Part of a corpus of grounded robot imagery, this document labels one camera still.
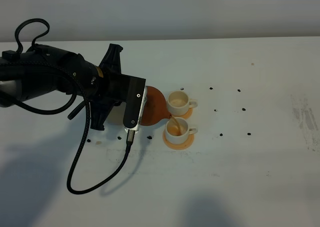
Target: cup handle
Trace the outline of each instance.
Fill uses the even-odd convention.
[[[196,99],[190,99],[190,101],[189,101],[189,108],[195,108],[195,107],[197,107],[198,106],[198,100],[196,100]]]
[[[198,132],[198,126],[192,125],[189,127],[189,135],[193,135]]]

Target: table surface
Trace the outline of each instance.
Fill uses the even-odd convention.
[[[43,42],[96,65],[109,43]],[[124,74],[145,78],[165,96],[184,88],[198,100],[188,119],[198,125],[192,146],[168,148],[165,120],[142,127],[112,181],[73,195],[66,179],[84,111],[70,121],[72,108],[53,116],[3,108],[0,226],[320,226],[320,37],[113,43],[123,46]],[[1,52],[16,48],[0,43]],[[55,91],[28,104],[55,109],[68,99]],[[123,110],[113,108],[105,131],[90,130],[75,189],[118,167],[125,152]]]

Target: coiled black cable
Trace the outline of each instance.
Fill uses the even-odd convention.
[[[21,108],[23,108],[25,110],[29,110],[29,111],[34,112],[34,113],[35,113],[35,111],[37,111],[38,112],[37,114],[41,113],[42,115],[45,115],[45,113],[50,112],[50,111],[55,111],[55,112],[57,112],[56,114],[62,112],[63,109],[65,108],[65,106],[71,105],[73,103],[72,102],[71,104],[69,104],[69,102],[72,101],[74,93],[76,91],[75,87],[77,87],[80,90],[80,93],[81,93],[81,95],[83,97],[83,101],[84,101],[84,107],[85,107],[85,124],[84,124],[84,131],[83,131],[83,134],[82,134],[80,145],[79,145],[78,150],[77,150],[77,152],[75,154],[75,157],[74,157],[73,162],[71,164],[71,167],[70,167],[70,170],[69,170],[69,173],[68,173],[68,176],[67,176],[67,180],[66,180],[66,187],[67,187],[69,192],[71,192],[72,194],[75,194],[75,195],[83,195],[83,194],[89,193],[91,191],[96,190],[100,186],[104,185],[105,183],[110,181],[113,177],[115,177],[119,173],[119,171],[122,169],[122,167],[125,165],[125,163],[127,161],[127,158],[128,158],[128,155],[129,155],[129,152],[130,152],[130,149],[131,149],[131,145],[133,143],[133,137],[132,137],[132,141],[128,141],[128,139],[127,139],[126,148],[125,148],[125,154],[124,154],[123,160],[122,160],[121,164],[119,165],[119,167],[114,171],[114,173],[112,173],[109,177],[107,177],[106,179],[104,179],[103,181],[101,181],[100,183],[94,185],[91,188],[88,188],[88,189],[85,189],[85,190],[74,190],[71,187],[71,180],[72,180],[72,176],[74,174],[75,168],[77,166],[78,160],[80,158],[81,152],[82,152],[82,150],[83,150],[83,148],[85,146],[86,139],[87,139],[88,132],[89,132],[89,126],[90,126],[90,105],[89,105],[89,99],[88,99],[88,97],[86,95],[85,90],[83,89],[83,87],[79,83],[79,81],[76,78],[74,78],[74,76],[72,74],[70,74],[68,71],[64,70],[63,68],[61,68],[58,65],[53,65],[53,64],[50,64],[50,63],[46,63],[46,62],[24,61],[24,62],[2,63],[2,64],[0,64],[0,67],[4,67],[4,66],[25,66],[27,68],[33,68],[35,66],[49,67],[49,68],[53,68],[53,69],[56,69],[56,70],[59,70],[60,72],[62,72],[61,75],[59,75],[59,74],[56,74],[56,75],[67,77],[67,79],[72,83],[72,85],[74,86],[74,89],[73,89],[73,93],[72,93],[72,96],[71,96],[70,100],[63,107],[61,107],[59,109],[55,109],[55,110],[36,109],[36,108],[33,108],[33,107],[31,107],[31,106],[29,106],[29,105],[27,105],[27,104],[15,99],[11,95],[8,95],[8,94],[6,94],[6,93],[4,93],[2,91],[0,92],[0,98],[3,98],[3,99],[5,99],[5,100],[7,100],[9,102],[12,102],[13,104],[15,104],[15,105],[17,105],[17,106],[19,106],[19,107],[21,107]]]

